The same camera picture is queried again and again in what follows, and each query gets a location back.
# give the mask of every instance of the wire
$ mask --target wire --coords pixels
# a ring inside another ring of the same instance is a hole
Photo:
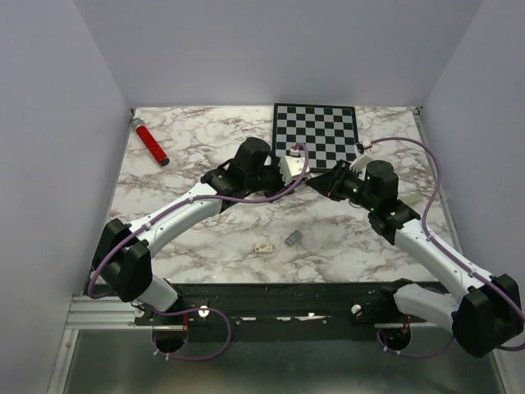
[[[305,162],[305,164],[308,163],[308,148],[307,148],[306,144],[299,143],[296,146],[300,147],[304,151],[304,162]],[[102,270],[104,270],[106,265],[109,263],[109,261],[111,261],[112,257],[115,255],[115,253],[118,250],[120,250],[121,248],[126,246],[131,240],[133,240],[135,237],[137,237],[138,234],[140,234],[141,232],[147,230],[148,227],[150,227],[151,225],[155,224],[156,222],[158,222],[159,220],[164,218],[167,214],[175,211],[176,209],[178,209],[180,207],[183,207],[183,206],[185,206],[187,204],[192,204],[194,201],[199,201],[201,199],[220,199],[220,200],[223,200],[223,201],[230,201],[230,202],[241,203],[241,204],[271,203],[271,202],[277,201],[278,199],[281,199],[285,195],[291,193],[297,186],[299,186],[301,181],[306,176],[306,171],[307,170],[308,170],[308,165],[304,165],[303,169],[301,170],[301,173],[299,174],[299,177],[290,186],[288,186],[282,192],[280,192],[280,193],[278,193],[276,195],[273,195],[272,197],[268,197],[266,199],[237,199],[237,198],[234,198],[234,197],[226,197],[224,195],[197,195],[197,196],[193,197],[192,199],[185,199],[183,201],[180,201],[177,204],[172,205],[169,208],[166,208],[164,211],[160,212],[155,218],[152,218],[149,221],[149,223],[145,223],[143,226],[141,226],[137,230],[133,231],[124,240],[119,242],[112,250],[110,250],[110,252],[100,262],[100,264],[98,265],[97,269],[95,269],[95,271],[93,273],[93,276],[89,280],[88,296],[91,297],[94,300],[99,300],[101,298],[104,298],[106,296],[110,296],[110,295],[113,294],[111,291],[105,292],[105,293],[99,293],[99,294],[96,294],[94,292],[96,281],[97,281],[98,277],[100,276],[100,273],[102,272]],[[191,313],[191,312],[197,312],[197,311],[201,310],[200,308],[195,308],[195,309],[182,310],[182,311],[179,311],[179,312],[162,312],[162,311],[160,311],[158,309],[155,309],[154,307],[151,307],[151,308],[152,308],[152,311],[154,313],[159,314],[161,316],[178,316],[178,315],[181,315],[181,314],[188,314],[188,313]],[[184,356],[180,356],[180,355],[174,355],[172,353],[169,353],[169,354],[162,353],[157,348],[157,345],[156,345],[156,342],[155,342],[155,338],[153,338],[153,345],[156,347],[156,352],[158,352],[158,353],[160,353],[160,354],[162,354],[162,355],[164,355],[166,357],[169,357],[171,359],[192,360],[192,361],[210,360],[213,357],[216,357],[216,356],[220,355],[228,347],[228,345],[230,344],[230,340],[231,340],[231,325],[230,325],[230,322],[228,321],[228,318],[226,317],[226,315],[223,314],[220,310],[213,309],[213,308],[208,308],[208,310],[211,311],[211,312],[214,312],[216,314],[219,314],[224,319],[224,321],[226,322],[226,327],[227,327],[227,330],[228,330],[228,336],[226,338],[226,341],[224,342],[224,345],[221,347],[221,349],[219,349],[215,353],[212,353],[210,355],[201,356],[201,357],[184,357]]]
[[[386,351],[387,353],[391,353],[392,355],[398,355],[399,357],[406,357],[406,358],[409,358],[409,359],[430,359],[431,357],[437,357],[438,355],[442,355],[446,351],[452,349],[454,347],[455,343],[456,343],[456,340],[454,339],[454,337],[452,337],[452,340],[449,342],[449,344],[447,346],[445,346],[441,350],[438,350],[438,351],[436,351],[434,353],[426,353],[426,354],[422,354],[422,355],[415,355],[413,353],[401,353],[398,350],[391,349],[386,344],[386,338],[383,341],[381,339],[381,337],[385,337],[385,334],[383,334],[382,330],[377,330],[377,337],[376,337],[377,343],[379,343],[379,345],[383,348],[383,351]]]
[[[425,209],[423,211],[423,215],[422,215],[422,219],[421,219],[422,228],[423,228],[423,231],[425,232],[425,235],[427,236],[427,238],[431,241],[432,244],[434,244],[436,246],[437,249],[439,249],[449,259],[454,261],[461,269],[466,271],[468,273],[468,275],[471,275],[471,276],[475,277],[479,281],[481,281],[484,284],[486,284],[487,286],[489,286],[493,291],[495,291],[501,298],[503,298],[505,300],[505,302],[507,304],[510,305],[510,307],[514,310],[514,312],[516,312],[516,314],[518,314],[518,316],[525,323],[525,313],[521,310],[521,308],[519,306],[516,305],[516,303],[514,301],[512,301],[510,299],[510,297],[508,295],[506,295],[494,283],[492,283],[491,281],[485,279],[479,273],[476,273],[475,271],[471,270],[470,267],[467,264],[465,264],[463,261],[461,261],[456,256],[454,256],[448,250],[447,247],[445,247],[443,244],[441,244],[430,233],[430,230],[428,229],[428,225],[427,225],[427,217],[428,217],[428,213],[430,211],[430,207],[431,207],[432,203],[434,203],[434,201],[436,200],[437,195],[439,194],[439,191],[440,191],[440,188],[441,188],[441,181],[442,181],[441,166],[440,166],[440,164],[439,164],[439,162],[437,160],[436,155],[425,144],[423,144],[423,143],[421,143],[421,142],[419,142],[417,140],[413,140],[411,138],[407,138],[407,137],[385,137],[385,138],[379,138],[377,140],[372,141],[372,144],[378,144],[378,143],[386,142],[386,141],[405,141],[405,142],[410,142],[412,144],[416,144],[416,145],[420,146],[421,148],[423,148],[428,153],[428,155],[431,157],[431,159],[433,160],[434,164],[436,165],[436,173],[437,173],[436,186],[434,188],[434,191],[431,194],[430,199],[428,200],[427,206],[425,207]],[[521,351],[521,350],[525,349],[525,342],[522,343],[521,345],[518,345],[518,346],[500,346],[498,349],[505,350],[505,351]]]
[[[306,144],[297,144],[297,145],[304,151],[304,162],[308,163],[308,148],[307,148]],[[149,221],[149,223],[145,223],[143,226],[139,227],[137,230],[135,230],[131,234],[129,234],[124,240],[119,242],[106,255],[106,257],[103,258],[103,260],[98,265],[97,269],[95,269],[95,271],[93,273],[93,276],[89,280],[88,296],[91,297],[94,300],[99,300],[101,298],[104,298],[104,297],[109,296],[109,295],[112,294],[112,292],[100,293],[100,294],[95,294],[95,292],[94,292],[95,283],[96,283],[98,277],[100,276],[100,273],[102,272],[102,270],[104,270],[104,267],[106,267],[106,265],[109,263],[109,261],[112,259],[112,257],[115,255],[115,253],[118,250],[120,250],[125,245],[127,245],[128,242],[130,242],[132,239],[134,239],[138,234],[140,234],[141,232],[147,230],[149,226],[155,224],[156,222],[158,222],[159,220],[164,218],[167,214],[169,214],[169,213],[171,213],[171,212],[177,210],[178,208],[183,207],[183,206],[185,206],[187,204],[192,204],[193,201],[199,201],[201,199],[221,199],[223,201],[230,201],[230,202],[233,202],[233,203],[240,203],[240,204],[264,204],[264,203],[271,203],[273,201],[277,201],[278,199],[281,199],[285,195],[288,195],[297,186],[299,186],[301,181],[306,176],[306,171],[307,170],[308,170],[308,166],[306,166],[306,165],[303,166],[303,170],[299,174],[299,177],[290,186],[288,186],[286,189],[284,189],[281,193],[278,193],[277,195],[273,195],[272,197],[268,197],[266,199],[237,199],[235,197],[227,197],[227,196],[224,196],[224,195],[196,195],[195,197],[193,197],[192,200],[185,199],[185,200],[180,201],[177,204],[172,205],[169,208],[166,208],[165,210],[160,212],[155,218],[152,218]]]
[[[182,314],[191,314],[193,312],[199,312],[199,311],[203,311],[202,309],[200,308],[192,308],[192,309],[186,309],[186,310],[181,310],[181,311],[178,311],[178,312],[162,312],[161,310],[157,310],[155,308],[152,308],[153,312],[155,314],[158,314],[160,316],[180,316]],[[210,355],[203,355],[203,356],[198,356],[198,357],[186,357],[184,355],[176,355],[174,353],[164,353],[162,351],[160,351],[157,347],[157,338],[155,336],[153,336],[152,338],[152,344],[153,346],[155,347],[155,353],[154,354],[159,354],[159,355],[163,355],[165,357],[168,357],[170,359],[175,359],[175,360],[184,360],[184,361],[205,361],[205,360],[210,360],[210,359],[213,359],[215,357],[217,357],[218,355],[220,355],[224,350],[226,350],[226,348],[230,345],[230,341],[231,341],[231,324],[230,324],[230,321],[228,320],[227,316],[225,314],[223,314],[219,309],[214,309],[214,308],[206,308],[206,310],[210,311],[210,312],[213,312],[215,314],[218,314],[219,316],[222,317],[222,319],[225,321],[226,323],[226,329],[228,330],[228,333],[226,335],[226,340],[224,341],[224,344],[221,346],[221,349],[217,350],[216,352],[214,353],[211,353]]]

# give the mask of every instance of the chessboard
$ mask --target chessboard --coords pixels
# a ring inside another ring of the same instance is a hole
[[[341,159],[351,163],[356,158],[358,142],[355,108],[275,104],[273,152],[284,156],[298,142],[308,147],[311,172],[327,172]]]

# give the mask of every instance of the red cylinder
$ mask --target red cylinder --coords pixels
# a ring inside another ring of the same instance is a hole
[[[139,135],[140,139],[144,142],[149,152],[153,155],[155,160],[161,165],[166,166],[170,159],[167,157],[164,150],[162,150],[161,145],[153,138],[148,128],[144,125],[144,122],[140,119],[135,119],[132,123],[132,126],[135,127],[135,131]]]

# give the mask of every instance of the marble tabletop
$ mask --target marble tabletop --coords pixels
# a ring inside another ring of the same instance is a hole
[[[272,109],[138,109],[136,116],[146,122],[171,161],[166,167],[158,166],[131,133],[111,218],[128,222],[177,199],[207,170],[233,157],[249,136],[271,143]],[[356,115],[360,140],[394,135],[419,139],[409,108],[356,108]],[[417,193],[422,197],[413,206],[422,212],[434,186],[423,151],[387,142],[375,145],[373,154],[394,165],[401,196]],[[451,242],[439,201],[431,209],[429,223]],[[303,239],[290,247],[285,238],[296,229]],[[255,253],[255,243],[265,241],[273,243],[273,252]],[[307,186],[274,204],[237,204],[201,222],[159,252],[153,271],[174,283],[434,280],[420,263],[378,236],[363,209],[330,201]]]

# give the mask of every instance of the purple cable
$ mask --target purple cable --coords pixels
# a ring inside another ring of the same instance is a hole
[[[303,151],[304,151],[304,162],[308,163],[308,148],[306,144],[297,144]],[[235,197],[226,197],[224,195],[196,195],[193,197],[193,201],[199,201],[201,199],[221,199],[223,201],[230,201],[234,203],[241,203],[241,204],[264,204],[264,203],[271,203],[273,201],[277,201],[278,199],[281,199],[285,195],[291,193],[304,179],[304,176],[306,175],[306,171],[308,169],[308,164],[303,167],[303,170],[299,174],[299,177],[286,189],[284,189],[281,193],[277,195],[273,195],[272,197],[268,197],[267,199],[237,199]],[[183,201],[180,201],[177,204],[172,205],[169,208],[166,208],[164,211],[160,212],[155,218],[152,218],[149,223],[155,224],[160,219],[164,218],[167,214],[175,211],[176,209],[186,205],[190,204],[189,199],[185,199]],[[105,296],[109,296],[112,293],[102,293],[102,294],[95,294],[94,288],[95,283],[100,276],[100,273],[102,270],[104,270],[104,267],[106,267],[107,263],[112,259],[112,257],[115,255],[115,253],[120,250],[124,245],[126,245],[128,242],[130,242],[133,238],[135,238],[138,234],[140,234],[142,231],[146,230],[147,226],[144,224],[142,227],[139,227],[136,231],[134,231],[132,234],[129,234],[124,240],[122,240],[117,246],[115,246],[107,255],[103,258],[103,260],[98,265],[97,269],[95,269],[93,276],[91,277],[91,280],[89,281],[88,285],[88,296],[91,297],[94,300],[101,299]]]
[[[432,192],[432,195],[431,195],[430,199],[428,200],[427,206],[425,207],[425,210],[423,211],[423,215],[422,215],[422,219],[421,219],[421,223],[422,223],[422,227],[423,227],[423,231],[425,232],[425,235],[431,241],[431,243],[436,246],[437,249],[439,249],[449,259],[451,259],[456,264],[458,264],[461,267],[461,269],[466,271],[468,274],[474,276],[480,282],[483,282],[484,284],[489,286],[501,298],[503,298],[505,300],[505,302],[507,302],[507,304],[510,305],[510,307],[514,310],[514,312],[516,312],[516,314],[518,314],[518,316],[525,323],[525,313],[514,303],[514,301],[512,301],[510,299],[510,297],[508,295],[506,295],[494,283],[492,283],[491,281],[488,281],[487,279],[485,279],[479,273],[471,271],[470,267],[467,264],[465,264],[460,259],[458,259],[456,256],[454,256],[452,253],[450,253],[450,251],[443,244],[441,244],[436,238],[434,238],[434,236],[430,233],[430,230],[428,229],[428,226],[427,226],[427,216],[428,216],[428,212],[430,211],[430,207],[431,207],[432,203],[434,202],[434,200],[436,199],[436,197],[437,197],[437,195],[438,195],[438,193],[440,191],[441,179],[442,179],[441,178],[442,177],[441,166],[440,166],[439,162],[437,161],[436,155],[426,145],[422,144],[421,142],[419,142],[417,140],[413,140],[413,139],[407,138],[407,137],[379,138],[377,140],[372,141],[372,144],[378,144],[378,143],[385,142],[385,141],[405,141],[405,142],[410,142],[412,144],[416,144],[416,145],[420,146],[421,148],[423,148],[428,153],[428,155],[432,158],[432,160],[434,161],[434,163],[436,165],[437,180],[436,180],[436,187],[434,188],[434,191]],[[525,349],[525,342],[522,343],[519,346],[500,346],[498,349],[505,350],[505,351],[521,351],[521,350]]]
[[[223,314],[219,309],[207,308],[205,310],[210,311],[210,312],[214,312],[216,314],[219,314],[222,317],[222,319],[226,322],[226,328],[228,330],[228,334],[227,334],[226,340],[224,341],[224,344],[222,345],[221,349],[217,350],[215,353],[211,353],[210,355],[203,355],[203,356],[199,356],[199,357],[187,357],[187,356],[183,356],[183,355],[175,355],[174,353],[163,353],[157,347],[157,341],[156,341],[157,338],[153,337],[152,343],[153,343],[153,346],[155,346],[155,351],[159,355],[163,355],[165,357],[167,356],[170,359],[184,360],[184,361],[205,361],[205,360],[210,360],[210,359],[220,355],[224,350],[226,350],[228,345],[230,345],[230,340],[231,340],[231,325],[230,325],[230,321],[228,320],[227,316],[225,314]],[[182,314],[190,314],[192,312],[199,312],[199,311],[202,311],[202,309],[200,309],[200,308],[192,308],[192,309],[187,309],[187,310],[181,310],[179,312],[162,312],[160,310],[157,310],[157,309],[153,308],[153,312],[155,312],[156,314],[159,314],[161,316],[180,316]]]
[[[164,211],[160,212],[155,218],[152,218],[149,221],[149,223],[153,225],[156,222],[158,222],[160,219],[164,218],[167,214],[175,211],[176,209],[178,209],[178,208],[180,208],[180,207],[182,207],[182,206],[184,206],[186,204],[191,204],[193,201],[199,201],[201,199],[221,199],[223,201],[230,201],[230,202],[241,203],[241,204],[264,204],[264,203],[271,203],[273,201],[277,201],[278,199],[281,199],[285,195],[291,193],[297,186],[299,186],[299,184],[301,183],[301,181],[304,179],[304,177],[306,175],[306,171],[308,170],[308,147],[306,146],[306,144],[301,144],[301,143],[297,144],[297,146],[299,146],[304,151],[304,163],[305,163],[305,165],[303,166],[303,169],[302,169],[301,173],[299,174],[299,177],[290,186],[288,186],[286,189],[284,189],[281,193],[278,193],[277,195],[273,195],[272,197],[268,197],[266,199],[237,199],[237,198],[234,198],[234,197],[226,197],[224,195],[197,195],[197,196],[193,197],[192,201],[190,201],[189,199],[185,199],[185,200],[180,201],[179,203],[174,204],[171,207],[165,209]],[[115,253],[118,250],[123,248],[128,242],[130,242],[138,234],[140,234],[141,232],[143,232],[143,231],[145,231],[147,229],[148,229],[148,226],[146,224],[144,224],[143,226],[139,227],[136,231],[134,231],[133,233],[129,234],[124,240],[119,242],[118,245],[116,245],[106,255],[106,257],[103,258],[103,260],[98,265],[97,269],[95,269],[95,271],[93,273],[93,276],[91,277],[91,280],[89,281],[89,285],[88,285],[88,296],[89,297],[91,297],[94,300],[98,300],[98,299],[104,298],[106,296],[110,296],[112,294],[111,292],[95,294],[95,292],[94,292],[95,284],[97,282],[98,277],[100,276],[100,273],[102,272],[102,270],[104,270],[104,267],[106,267],[106,265],[109,263],[109,261],[112,259],[112,257],[115,255]],[[153,309],[153,312],[155,312],[156,314],[159,314],[161,316],[177,316],[177,315],[180,315],[180,314],[187,314],[189,312],[194,312],[194,311],[201,310],[201,309],[187,309],[187,310],[182,310],[182,311],[179,311],[179,312],[162,312],[162,311],[157,310],[157,309],[155,309],[153,307],[152,307],[152,309]],[[184,356],[178,356],[178,355],[173,355],[173,354],[165,354],[165,353],[161,353],[161,354],[163,354],[165,356],[167,355],[168,357],[170,357],[172,359],[193,360],[193,361],[210,360],[211,358],[216,357],[217,355],[220,355],[228,347],[228,345],[230,344],[231,325],[230,325],[230,322],[228,321],[228,318],[220,310],[212,309],[212,308],[208,308],[208,310],[210,310],[210,311],[212,311],[212,312],[214,312],[216,314],[221,315],[221,317],[226,322],[226,326],[228,328],[228,336],[227,336],[226,341],[225,341],[225,343],[224,343],[224,345],[222,346],[221,349],[219,349],[218,351],[216,351],[215,353],[213,353],[211,355],[205,355],[205,356],[202,356],[202,357],[184,357]]]
[[[383,332],[381,330],[377,330],[377,342],[379,343],[379,345],[381,345],[381,347],[383,348],[383,351],[391,353],[392,355],[398,355],[400,357],[407,357],[409,359],[430,359],[431,357],[437,357],[438,355],[442,355],[446,351],[452,349],[456,343],[456,340],[454,339],[454,337],[452,337],[452,340],[449,342],[449,344],[441,350],[438,350],[434,353],[415,355],[412,353],[401,353],[400,351],[389,348],[386,345],[386,340],[383,342],[383,340],[381,339],[381,335],[383,335]]]

